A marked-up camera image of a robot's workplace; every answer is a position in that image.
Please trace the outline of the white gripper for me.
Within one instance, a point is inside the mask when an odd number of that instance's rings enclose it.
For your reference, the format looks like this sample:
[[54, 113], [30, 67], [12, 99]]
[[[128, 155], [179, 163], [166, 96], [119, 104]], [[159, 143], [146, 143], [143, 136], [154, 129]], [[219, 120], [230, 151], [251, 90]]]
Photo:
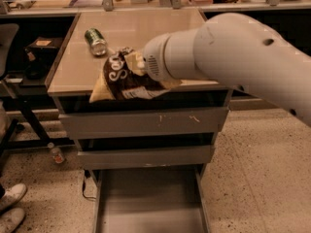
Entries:
[[164, 89], [180, 86], [182, 81], [172, 80], [165, 64], [165, 48], [170, 37], [170, 34], [162, 34], [151, 39], [143, 48], [143, 56], [140, 51], [127, 54], [124, 59], [128, 69], [138, 76], [144, 76], [147, 72], [150, 78], [160, 82]]

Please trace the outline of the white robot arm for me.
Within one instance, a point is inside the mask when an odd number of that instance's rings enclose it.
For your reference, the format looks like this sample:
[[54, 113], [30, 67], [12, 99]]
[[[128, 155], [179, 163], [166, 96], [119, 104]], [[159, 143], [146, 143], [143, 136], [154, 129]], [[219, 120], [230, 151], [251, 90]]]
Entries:
[[267, 25], [226, 13], [202, 26], [152, 38], [129, 65], [157, 82], [214, 80], [311, 125], [311, 57]]

